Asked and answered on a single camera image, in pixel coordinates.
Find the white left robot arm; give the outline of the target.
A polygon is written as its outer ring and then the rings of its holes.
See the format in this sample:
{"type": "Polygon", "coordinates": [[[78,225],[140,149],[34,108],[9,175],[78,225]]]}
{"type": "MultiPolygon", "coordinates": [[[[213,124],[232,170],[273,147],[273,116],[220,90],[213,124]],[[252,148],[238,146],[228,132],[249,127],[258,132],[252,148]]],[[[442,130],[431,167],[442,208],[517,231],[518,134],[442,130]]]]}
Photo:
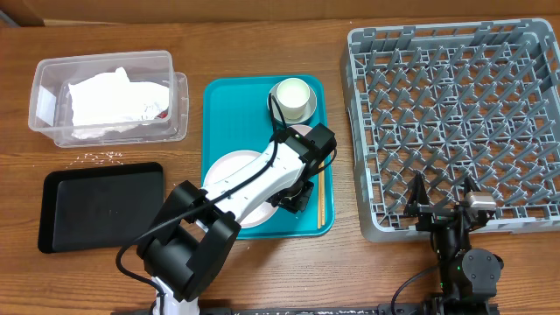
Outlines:
{"type": "Polygon", "coordinates": [[[198,298],[220,273],[242,221],[263,203],[304,210],[311,178],[333,161],[336,145],[321,123],[306,135],[274,129],[266,150],[239,171],[201,188],[185,181],[171,191],[149,229],[130,241],[147,276],[123,267],[126,246],[117,253],[117,268],[156,290],[151,314],[199,313],[198,298]]]}

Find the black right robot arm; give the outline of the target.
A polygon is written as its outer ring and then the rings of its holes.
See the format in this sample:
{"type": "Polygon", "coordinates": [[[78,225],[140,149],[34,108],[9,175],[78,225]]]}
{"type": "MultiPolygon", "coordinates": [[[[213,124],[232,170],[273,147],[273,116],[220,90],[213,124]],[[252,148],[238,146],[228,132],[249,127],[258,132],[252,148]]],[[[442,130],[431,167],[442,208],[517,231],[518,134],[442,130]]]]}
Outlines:
{"type": "Polygon", "coordinates": [[[463,184],[464,198],[452,207],[431,206],[421,173],[409,183],[411,193],[404,214],[418,218],[416,230],[430,234],[437,264],[414,275],[395,292],[390,311],[397,313],[396,300],[409,284],[433,271],[439,273],[439,293],[410,307],[411,314],[497,314],[489,299],[497,294],[503,260],[492,252],[473,248],[469,234],[483,228],[496,211],[492,194],[482,192],[471,177],[463,184]]]}

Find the large pink plate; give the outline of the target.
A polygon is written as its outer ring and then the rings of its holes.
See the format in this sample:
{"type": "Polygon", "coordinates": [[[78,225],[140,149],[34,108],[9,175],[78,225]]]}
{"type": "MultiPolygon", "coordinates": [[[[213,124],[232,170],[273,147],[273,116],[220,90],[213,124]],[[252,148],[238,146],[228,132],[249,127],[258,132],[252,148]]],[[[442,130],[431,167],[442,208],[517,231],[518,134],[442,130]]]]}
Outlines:
{"type": "MultiPolygon", "coordinates": [[[[239,171],[245,165],[258,158],[260,153],[253,150],[237,150],[220,157],[206,173],[203,186],[223,180],[239,171]]],[[[241,228],[254,228],[270,219],[277,211],[277,206],[263,202],[241,222],[241,228]]]]}

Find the white paper napkin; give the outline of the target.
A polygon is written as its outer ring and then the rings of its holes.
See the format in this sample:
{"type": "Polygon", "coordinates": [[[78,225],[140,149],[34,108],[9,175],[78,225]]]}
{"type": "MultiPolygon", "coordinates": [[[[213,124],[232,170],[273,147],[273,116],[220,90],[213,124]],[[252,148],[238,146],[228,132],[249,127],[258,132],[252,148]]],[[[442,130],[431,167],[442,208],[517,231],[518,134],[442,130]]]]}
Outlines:
{"type": "Polygon", "coordinates": [[[137,112],[129,99],[130,80],[123,67],[69,84],[73,126],[135,121],[137,112]]]}
{"type": "Polygon", "coordinates": [[[149,121],[169,109],[170,89],[148,82],[130,82],[123,88],[120,116],[124,121],[149,121]]]}

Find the red snack wrapper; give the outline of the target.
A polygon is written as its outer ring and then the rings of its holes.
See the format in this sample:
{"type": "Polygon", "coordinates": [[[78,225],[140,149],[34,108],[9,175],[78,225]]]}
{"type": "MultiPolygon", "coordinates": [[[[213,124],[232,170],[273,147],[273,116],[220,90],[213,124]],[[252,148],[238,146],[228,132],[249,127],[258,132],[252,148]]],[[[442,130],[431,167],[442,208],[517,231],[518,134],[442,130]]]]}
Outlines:
{"type": "Polygon", "coordinates": [[[169,114],[169,111],[166,110],[166,111],[164,111],[164,112],[159,113],[159,114],[156,116],[156,118],[157,118],[157,119],[167,119],[167,118],[169,118],[170,116],[171,116],[171,115],[169,114]]]}

